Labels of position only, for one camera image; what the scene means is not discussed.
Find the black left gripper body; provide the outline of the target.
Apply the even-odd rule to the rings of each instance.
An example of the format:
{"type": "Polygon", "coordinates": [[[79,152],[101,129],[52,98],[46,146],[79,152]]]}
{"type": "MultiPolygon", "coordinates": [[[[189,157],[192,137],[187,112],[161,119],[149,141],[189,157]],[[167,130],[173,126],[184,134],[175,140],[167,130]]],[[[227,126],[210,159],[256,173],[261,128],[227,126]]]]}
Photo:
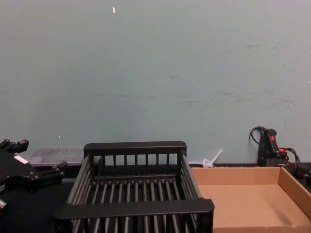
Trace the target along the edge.
{"type": "Polygon", "coordinates": [[[39,184],[41,175],[19,155],[0,151],[0,192],[14,189],[33,190],[39,184]]]}

